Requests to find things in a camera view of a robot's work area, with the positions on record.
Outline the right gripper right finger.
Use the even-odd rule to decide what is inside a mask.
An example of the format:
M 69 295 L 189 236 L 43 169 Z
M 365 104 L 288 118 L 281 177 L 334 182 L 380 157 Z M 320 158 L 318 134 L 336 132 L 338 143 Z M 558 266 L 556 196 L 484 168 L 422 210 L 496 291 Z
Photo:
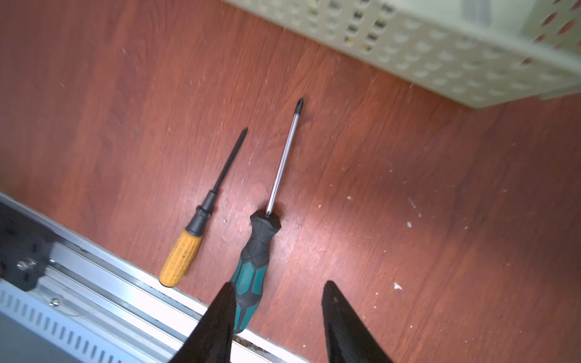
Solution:
M 329 362 L 393 362 L 334 281 L 325 283 L 322 315 Z

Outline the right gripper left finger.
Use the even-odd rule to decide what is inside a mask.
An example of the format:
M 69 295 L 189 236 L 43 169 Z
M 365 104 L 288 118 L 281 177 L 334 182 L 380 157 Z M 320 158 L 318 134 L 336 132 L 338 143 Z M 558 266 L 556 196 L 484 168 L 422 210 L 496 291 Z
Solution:
M 170 362 L 230 362 L 235 316 L 235 289 L 229 281 Z

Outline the orange handled black screwdriver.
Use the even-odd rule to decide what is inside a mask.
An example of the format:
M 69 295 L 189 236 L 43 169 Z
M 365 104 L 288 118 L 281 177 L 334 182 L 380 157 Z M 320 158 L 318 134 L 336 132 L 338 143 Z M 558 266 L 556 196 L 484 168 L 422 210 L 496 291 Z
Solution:
M 186 225 L 174 244 L 166 262 L 161 269 L 158 281 L 164 287 L 175 287 L 186 274 L 195 258 L 204 237 L 205 228 L 212 216 L 219 189 L 242 147 L 248 128 L 242 130 L 213 188 L 207 193 L 204 201 L 196 207 L 195 214 Z

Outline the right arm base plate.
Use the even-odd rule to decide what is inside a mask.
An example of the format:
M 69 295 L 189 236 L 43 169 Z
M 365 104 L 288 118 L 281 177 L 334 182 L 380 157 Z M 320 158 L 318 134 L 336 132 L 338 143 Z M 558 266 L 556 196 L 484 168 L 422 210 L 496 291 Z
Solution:
M 1 205 L 1 278 L 22 291 L 33 290 L 45 275 L 56 234 Z

